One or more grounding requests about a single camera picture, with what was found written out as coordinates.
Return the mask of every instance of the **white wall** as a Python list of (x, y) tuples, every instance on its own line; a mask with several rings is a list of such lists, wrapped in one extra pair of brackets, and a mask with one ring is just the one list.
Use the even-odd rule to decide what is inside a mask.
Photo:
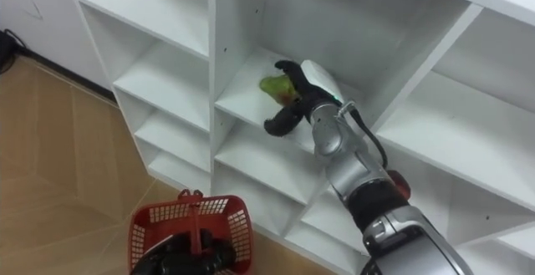
[(74, 0), (33, 0), (42, 18), (23, 1), (0, 0), (0, 28), (13, 30), (34, 52), (110, 88)]

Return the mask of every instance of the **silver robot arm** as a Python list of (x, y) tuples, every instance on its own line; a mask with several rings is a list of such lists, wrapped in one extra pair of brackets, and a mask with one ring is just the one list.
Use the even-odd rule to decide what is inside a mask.
[(423, 213), (400, 194), (344, 115), (354, 106), (312, 109), (316, 156), (370, 254), (365, 275), (472, 275), (471, 269)]

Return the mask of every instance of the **floor tile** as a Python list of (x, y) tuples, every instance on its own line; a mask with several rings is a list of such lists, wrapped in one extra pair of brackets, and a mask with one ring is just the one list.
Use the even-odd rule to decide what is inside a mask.
[(147, 191), (146, 195), (141, 200), (140, 204), (136, 207), (139, 209), (142, 206), (161, 203), (165, 201), (176, 200), (180, 192), (167, 184), (155, 180), (154, 184)]
[(8, 216), (0, 220), (0, 257), (116, 225), (79, 201)]
[(11, 69), (0, 76), (0, 94), (6, 93), (11, 88), (23, 83), (34, 69), (34, 66), (28, 61), (17, 59)]
[[(4, 74), (17, 76), (15, 73)], [(0, 94), (0, 155), (33, 172), (36, 145), (35, 75), (20, 76), (19, 82)]]
[(89, 268), (87, 275), (128, 273), (128, 230), (130, 221), (120, 226), (117, 235), (104, 249), (99, 260)]
[(109, 110), (122, 217), (125, 218), (135, 209), (154, 179), (143, 165), (123, 115), (113, 106), (109, 106)]
[(22, 178), (29, 174), (27, 170), (0, 156), (0, 181)]
[(120, 220), (123, 211), (109, 106), (78, 89), (73, 90), (73, 102), (79, 198)]
[(73, 199), (69, 193), (37, 176), (5, 180), (0, 185), (0, 218), (43, 209)]
[(118, 227), (109, 227), (5, 257), (0, 263), (0, 273), (2, 275), (84, 274), (98, 261), (117, 232)]
[(72, 87), (36, 70), (38, 82), (38, 176), (76, 195)]

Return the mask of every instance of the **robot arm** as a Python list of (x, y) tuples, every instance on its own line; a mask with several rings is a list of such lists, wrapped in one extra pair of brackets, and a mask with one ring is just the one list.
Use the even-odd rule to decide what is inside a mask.
[(401, 195), (385, 169), (354, 133), (333, 95), (310, 84), (298, 64), (280, 61), (301, 99), (264, 124), (272, 135), (289, 133), (306, 117), (313, 126), (315, 153), (327, 162), (327, 179), (349, 210), (371, 259), (364, 275), (472, 275), (453, 247)]

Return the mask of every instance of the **basket handle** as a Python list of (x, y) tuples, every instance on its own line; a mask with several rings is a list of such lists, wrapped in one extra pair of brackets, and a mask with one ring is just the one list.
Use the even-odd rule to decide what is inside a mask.
[(199, 226), (199, 205), (193, 204), (190, 205), (190, 216), (191, 216), (191, 254), (201, 254), (201, 228)]
[(189, 201), (195, 202), (202, 200), (202, 197), (204, 195), (199, 190), (194, 190), (193, 195), (191, 194), (190, 190), (182, 190), (181, 193), (178, 194), (177, 200), (187, 198)]

